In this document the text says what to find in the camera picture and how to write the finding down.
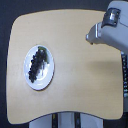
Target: wooden surface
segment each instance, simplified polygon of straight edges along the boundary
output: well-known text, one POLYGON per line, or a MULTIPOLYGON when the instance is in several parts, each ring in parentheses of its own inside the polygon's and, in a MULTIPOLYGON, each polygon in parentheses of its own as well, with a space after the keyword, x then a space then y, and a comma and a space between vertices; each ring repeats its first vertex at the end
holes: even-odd
POLYGON ((58 10, 19 17, 13 24, 7 62, 7 115, 12 124, 61 111, 77 111, 105 119, 123 113, 120 51, 90 45, 85 34, 104 12, 58 10), (42 91, 31 89, 24 77, 27 52, 41 44, 52 53, 55 73, 42 91))

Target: white plate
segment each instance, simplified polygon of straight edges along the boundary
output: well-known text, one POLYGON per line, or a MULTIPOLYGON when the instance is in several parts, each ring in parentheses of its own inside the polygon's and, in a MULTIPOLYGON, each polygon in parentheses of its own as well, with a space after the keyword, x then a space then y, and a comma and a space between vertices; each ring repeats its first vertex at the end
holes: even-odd
POLYGON ((46 47, 44 47, 46 48, 49 64, 45 62, 44 69, 42 65, 41 69, 39 69, 37 79, 34 81, 34 83, 32 83, 29 80, 28 72, 30 71, 30 68, 31 68, 31 60, 33 59, 33 55, 35 55, 36 52, 38 51, 39 46, 44 47, 42 45, 37 45, 31 48, 29 52, 27 53, 25 57, 25 61, 24 61, 24 75, 25 75, 26 82, 31 88, 35 90, 41 90, 45 88, 46 86, 48 86, 48 84, 52 80, 53 73, 54 73, 54 61, 53 61, 52 54, 46 47))

